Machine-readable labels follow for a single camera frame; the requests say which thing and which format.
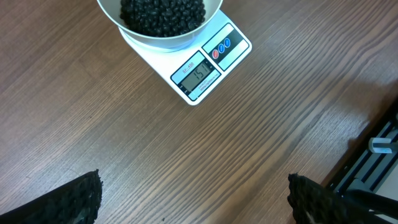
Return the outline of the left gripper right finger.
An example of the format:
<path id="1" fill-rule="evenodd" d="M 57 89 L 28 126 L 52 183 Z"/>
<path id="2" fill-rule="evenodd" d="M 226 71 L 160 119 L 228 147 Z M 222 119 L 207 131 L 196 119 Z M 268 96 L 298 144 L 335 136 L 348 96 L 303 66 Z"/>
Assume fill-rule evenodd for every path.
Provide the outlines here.
<path id="1" fill-rule="evenodd" d="M 296 223 L 387 223 L 386 220 L 373 215 L 359 205 L 343 200 L 303 175 L 289 174 L 288 180 L 290 193 L 287 201 L 292 207 L 292 215 Z"/>

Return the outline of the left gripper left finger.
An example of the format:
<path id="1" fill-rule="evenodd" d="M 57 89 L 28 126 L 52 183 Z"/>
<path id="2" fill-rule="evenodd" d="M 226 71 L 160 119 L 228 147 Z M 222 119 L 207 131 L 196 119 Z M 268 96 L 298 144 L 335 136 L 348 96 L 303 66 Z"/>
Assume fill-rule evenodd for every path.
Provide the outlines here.
<path id="1" fill-rule="evenodd" d="M 103 182 L 96 169 L 1 215 L 1 223 L 94 223 Z"/>

